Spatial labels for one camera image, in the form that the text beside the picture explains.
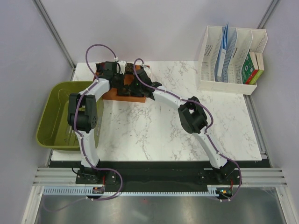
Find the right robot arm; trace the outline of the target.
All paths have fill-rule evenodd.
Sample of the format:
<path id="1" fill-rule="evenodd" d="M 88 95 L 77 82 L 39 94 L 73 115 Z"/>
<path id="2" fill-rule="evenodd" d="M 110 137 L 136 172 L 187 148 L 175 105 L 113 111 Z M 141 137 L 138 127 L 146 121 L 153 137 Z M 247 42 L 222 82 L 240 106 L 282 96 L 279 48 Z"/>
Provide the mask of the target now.
<path id="1" fill-rule="evenodd" d="M 223 155 L 220 146 L 208 131 L 214 122 L 212 116 L 210 116 L 211 123 L 207 121 L 207 114 L 211 115 L 209 110 L 195 96 L 184 99 L 166 90 L 161 83 L 152 82 L 148 76 L 149 73 L 150 69 L 146 66 L 142 66 L 139 70 L 134 68 L 134 75 L 137 79 L 136 89 L 145 97 L 164 103 L 178 111 L 182 128 L 192 134 L 206 152 L 214 170 L 215 180 L 221 184 L 226 183 L 231 178 L 235 166 L 230 158 Z"/>

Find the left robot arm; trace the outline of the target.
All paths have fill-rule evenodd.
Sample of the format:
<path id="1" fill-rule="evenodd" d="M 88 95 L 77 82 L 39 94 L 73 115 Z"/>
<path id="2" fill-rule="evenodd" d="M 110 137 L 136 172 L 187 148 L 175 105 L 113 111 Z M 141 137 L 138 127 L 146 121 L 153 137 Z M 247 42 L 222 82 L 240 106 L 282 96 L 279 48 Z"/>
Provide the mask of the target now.
<path id="1" fill-rule="evenodd" d="M 102 74 L 83 91 L 69 96 L 67 122 L 74 130 L 81 151 L 81 165 L 90 168 L 86 178 L 99 183 L 103 173 L 97 168 L 100 161 L 96 153 L 94 129 L 98 123 L 97 101 L 112 88 L 123 84 L 125 61 L 105 62 Z"/>

